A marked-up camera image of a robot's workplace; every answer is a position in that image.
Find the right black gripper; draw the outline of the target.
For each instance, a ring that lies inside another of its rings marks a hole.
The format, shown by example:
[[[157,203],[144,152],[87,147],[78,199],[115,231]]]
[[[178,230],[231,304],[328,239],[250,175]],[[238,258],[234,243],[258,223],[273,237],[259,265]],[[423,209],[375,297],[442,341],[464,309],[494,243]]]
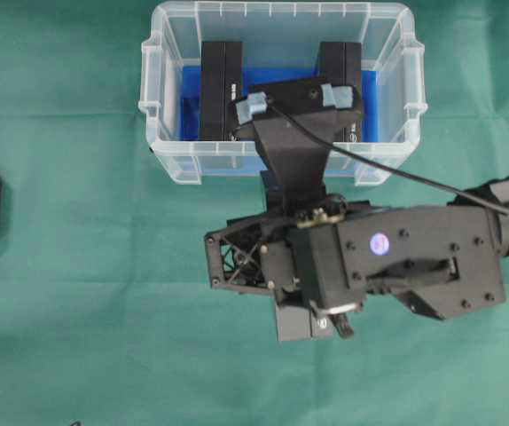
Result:
[[[368,201],[346,201],[329,194],[318,204],[288,216],[278,201],[271,201],[266,212],[230,219],[227,226],[205,235],[205,249],[211,288],[239,294],[271,296],[280,310],[301,308],[316,318],[330,317],[340,339],[354,335],[348,312],[362,309],[364,297],[355,302],[338,301],[333,308],[318,308],[310,293],[310,280],[317,269],[310,262],[312,252],[325,244],[293,246],[291,231],[299,224],[332,225],[349,213],[366,211]]]

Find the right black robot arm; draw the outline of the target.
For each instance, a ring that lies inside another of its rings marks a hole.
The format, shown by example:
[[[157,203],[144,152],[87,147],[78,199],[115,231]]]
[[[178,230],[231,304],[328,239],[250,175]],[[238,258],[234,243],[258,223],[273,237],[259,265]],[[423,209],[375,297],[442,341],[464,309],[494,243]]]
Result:
[[[448,320],[501,304],[509,257],[509,177],[443,206],[382,208],[323,185],[287,197],[264,173],[266,209],[207,233],[212,288],[267,296],[281,342],[352,336],[352,312],[392,296]]]

